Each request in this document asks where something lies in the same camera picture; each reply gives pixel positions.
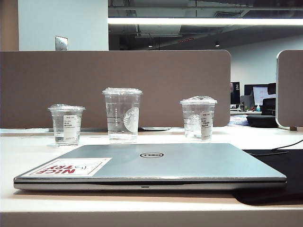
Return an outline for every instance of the silver laptop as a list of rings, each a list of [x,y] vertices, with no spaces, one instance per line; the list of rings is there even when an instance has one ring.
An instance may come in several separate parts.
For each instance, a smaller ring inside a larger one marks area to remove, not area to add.
[[[27,190],[233,190],[286,176],[231,144],[86,145],[15,177]]]

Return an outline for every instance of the fluorescent light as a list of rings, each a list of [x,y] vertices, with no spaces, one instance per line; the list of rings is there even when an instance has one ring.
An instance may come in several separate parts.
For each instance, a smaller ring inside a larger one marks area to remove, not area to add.
[[[303,19],[111,17],[107,21],[116,25],[303,25]]]

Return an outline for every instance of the nice try sticker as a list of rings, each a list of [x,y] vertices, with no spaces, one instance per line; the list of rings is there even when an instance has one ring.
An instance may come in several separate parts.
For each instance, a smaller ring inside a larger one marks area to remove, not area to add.
[[[58,158],[27,174],[25,177],[93,176],[111,158]]]

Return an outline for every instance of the starbucks cup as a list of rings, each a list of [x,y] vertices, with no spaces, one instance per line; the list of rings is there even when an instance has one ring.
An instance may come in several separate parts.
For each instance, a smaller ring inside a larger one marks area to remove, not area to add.
[[[185,137],[210,142],[213,133],[214,106],[217,100],[195,96],[180,101],[182,104]]]
[[[80,138],[80,128],[83,106],[54,104],[48,108],[53,119],[53,133],[58,146],[77,145]]]
[[[135,143],[138,137],[139,105],[142,91],[108,87],[105,96],[110,143]]]

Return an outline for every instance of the white desk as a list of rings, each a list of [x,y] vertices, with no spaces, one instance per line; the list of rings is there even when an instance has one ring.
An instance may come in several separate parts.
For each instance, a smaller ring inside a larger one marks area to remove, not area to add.
[[[214,128],[213,143],[274,148],[302,131],[247,126]],[[140,132],[138,143],[186,143],[182,130]],[[106,133],[83,133],[80,146],[107,144]],[[1,135],[1,227],[302,226],[302,205],[249,206],[228,192],[27,192],[13,177],[75,147],[54,146],[51,133]],[[297,144],[292,148],[303,148]]]

